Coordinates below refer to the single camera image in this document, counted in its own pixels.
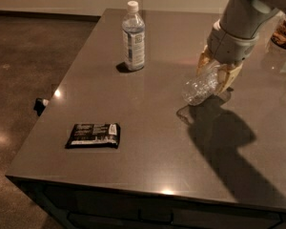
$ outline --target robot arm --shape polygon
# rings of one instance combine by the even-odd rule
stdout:
[[[213,25],[207,47],[200,55],[197,73],[216,60],[222,67],[218,94],[237,77],[243,61],[258,40],[258,32],[280,10],[286,13],[286,0],[230,0],[221,18]]]

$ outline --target energy bar package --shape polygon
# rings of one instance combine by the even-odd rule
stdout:
[[[66,148],[113,147],[117,149],[120,130],[120,126],[116,123],[75,124]]]

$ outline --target bottle cap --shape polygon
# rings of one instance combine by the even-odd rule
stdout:
[[[127,4],[127,11],[128,12],[138,12],[139,11],[139,5],[136,1],[130,1]]]

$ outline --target transparent object held by gripper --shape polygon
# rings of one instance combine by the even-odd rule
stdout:
[[[202,103],[215,93],[218,86],[217,78],[217,67],[211,67],[194,79],[188,81],[182,89],[184,100],[193,106]]]

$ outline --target floor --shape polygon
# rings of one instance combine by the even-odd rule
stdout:
[[[51,99],[94,22],[0,16],[0,229],[61,226],[5,178],[38,115]]]

